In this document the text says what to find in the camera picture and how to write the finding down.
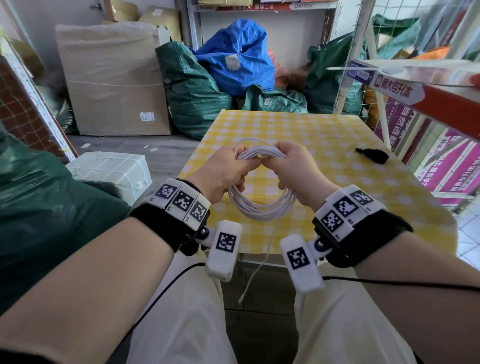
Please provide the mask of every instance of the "floor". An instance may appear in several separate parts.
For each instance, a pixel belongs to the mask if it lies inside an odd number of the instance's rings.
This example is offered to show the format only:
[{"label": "floor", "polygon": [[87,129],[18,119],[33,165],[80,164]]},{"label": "floor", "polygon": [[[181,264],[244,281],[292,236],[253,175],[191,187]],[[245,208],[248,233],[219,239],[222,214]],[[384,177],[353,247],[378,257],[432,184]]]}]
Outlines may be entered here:
[{"label": "floor", "polygon": [[[153,184],[148,194],[168,177],[176,178],[199,142],[175,135],[166,137],[69,136],[79,154],[92,151],[144,154]],[[480,270],[480,199],[470,205],[458,223],[458,257]],[[295,290],[285,272],[261,270],[238,305],[253,269],[237,268],[222,283],[227,333],[239,364],[287,364],[298,344],[293,303]]]}]

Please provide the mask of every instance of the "coiled white cable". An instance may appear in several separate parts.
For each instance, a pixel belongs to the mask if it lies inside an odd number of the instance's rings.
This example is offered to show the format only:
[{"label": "coiled white cable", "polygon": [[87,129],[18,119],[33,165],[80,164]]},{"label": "coiled white cable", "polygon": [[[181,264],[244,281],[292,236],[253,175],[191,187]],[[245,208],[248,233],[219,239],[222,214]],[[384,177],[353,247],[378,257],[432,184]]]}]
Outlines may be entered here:
[{"label": "coiled white cable", "polygon": [[[235,147],[235,155],[237,155],[237,148],[239,147],[239,145],[246,140],[256,140],[258,142],[262,142],[268,145],[254,146],[244,151],[239,156],[237,156],[237,160],[251,159],[257,156],[278,157],[283,159],[287,157],[276,146],[274,146],[273,144],[269,143],[266,140],[259,139],[259,138],[244,138],[240,140],[237,146]],[[247,286],[245,287],[245,290],[243,291],[243,294],[241,295],[238,301],[238,303],[240,304],[243,301],[243,298],[245,298],[245,294],[247,293],[248,288],[250,287],[250,283],[253,277],[255,276],[255,274],[257,274],[260,268],[267,261],[270,255],[270,247],[272,246],[272,241],[275,236],[275,232],[278,226],[280,225],[281,218],[285,216],[293,208],[293,205],[297,201],[297,195],[293,193],[291,190],[289,190],[288,188],[285,188],[285,190],[283,191],[283,194],[273,204],[258,205],[248,200],[245,196],[243,196],[240,193],[240,191],[236,186],[233,186],[228,190],[228,196],[230,197],[230,200],[232,201],[232,203],[237,207],[237,209],[246,217],[251,218],[252,220],[269,222],[269,221],[278,219],[278,222],[275,225],[275,228],[272,232],[272,236],[270,237],[270,241],[268,242],[267,254],[265,256],[265,259],[250,276]]]}]

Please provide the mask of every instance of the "person's left hand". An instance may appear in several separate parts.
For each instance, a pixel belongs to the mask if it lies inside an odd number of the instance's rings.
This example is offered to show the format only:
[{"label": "person's left hand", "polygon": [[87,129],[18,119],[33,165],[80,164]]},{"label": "person's left hand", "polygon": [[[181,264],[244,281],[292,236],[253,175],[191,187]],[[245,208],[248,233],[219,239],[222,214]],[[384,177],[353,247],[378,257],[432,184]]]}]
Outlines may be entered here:
[{"label": "person's left hand", "polygon": [[[239,145],[237,155],[239,156],[247,149],[248,147],[243,144]],[[243,192],[245,176],[261,164],[259,157],[237,160],[235,147],[224,146],[185,180],[193,183],[212,204],[216,204],[230,187],[236,186],[240,192]]]}]

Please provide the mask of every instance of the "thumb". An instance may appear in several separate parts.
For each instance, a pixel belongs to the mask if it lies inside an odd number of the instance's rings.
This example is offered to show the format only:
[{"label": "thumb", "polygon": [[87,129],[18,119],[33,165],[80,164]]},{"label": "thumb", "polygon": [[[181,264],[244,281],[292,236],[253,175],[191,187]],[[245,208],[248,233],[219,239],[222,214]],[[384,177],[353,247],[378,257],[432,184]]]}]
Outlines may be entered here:
[{"label": "thumb", "polygon": [[269,170],[272,170],[273,172],[277,173],[277,171],[280,169],[282,163],[285,160],[283,158],[278,158],[278,157],[263,157],[262,158],[262,164],[267,167]]},{"label": "thumb", "polygon": [[257,169],[262,164],[262,160],[258,157],[251,159],[237,160],[237,173],[240,176],[246,175],[248,172]]}]

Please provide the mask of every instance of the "black wire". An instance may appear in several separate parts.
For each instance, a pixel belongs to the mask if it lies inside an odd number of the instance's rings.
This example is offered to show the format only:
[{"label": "black wire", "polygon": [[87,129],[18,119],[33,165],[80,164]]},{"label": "black wire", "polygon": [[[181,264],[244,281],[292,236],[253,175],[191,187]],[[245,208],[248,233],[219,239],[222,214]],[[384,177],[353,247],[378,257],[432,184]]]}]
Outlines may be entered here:
[{"label": "black wire", "polygon": [[142,315],[142,317],[135,323],[135,325],[132,326],[132,328],[127,332],[127,334],[125,335],[125,337],[122,339],[122,341],[120,341],[120,344],[117,345],[117,349],[120,347],[121,344],[123,344],[125,342],[125,340],[129,337],[129,335],[137,328],[138,325],[140,325],[140,323],[142,322],[142,320],[145,318],[145,316],[147,316],[147,314],[152,310],[153,306],[155,306],[155,304],[158,302],[158,300],[160,298],[162,298],[162,296],[165,294],[165,292],[178,280],[178,278],[180,278],[181,276],[183,276],[185,273],[187,273],[190,269],[192,268],[195,268],[195,267],[204,267],[205,266],[205,263],[197,263],[197,264],[194,264],[192,266],[189,266],[188,268],[186,268],[183,272],[181,272],[180,274],[178,274],[175,279],[170,282],[170,284],[168,286],[165,287],[165,289],[162,291],[162,293],[160,293],[158,295],[157,298],[155,298],[155,301],[152,302],[152,304],[150,305],[150,307],[145,311],[145,313]]},{"label": "black wire", "polygon": [[465,286],[462,284],[446,284],[446,283],[428,283],[428,282],[408,282],[397,280],[375,280],[375,279],[360,279],[360,278],[346,278],[325,276],[323,280],[348,280],[350,282],[370,283],[370,284],[383,284],[388,286],[406,286],[406,287],[425,287],[425,288],[443,288],[447,290],[460,290],[460,291],[473,291],[480,292],[480,287]]}]

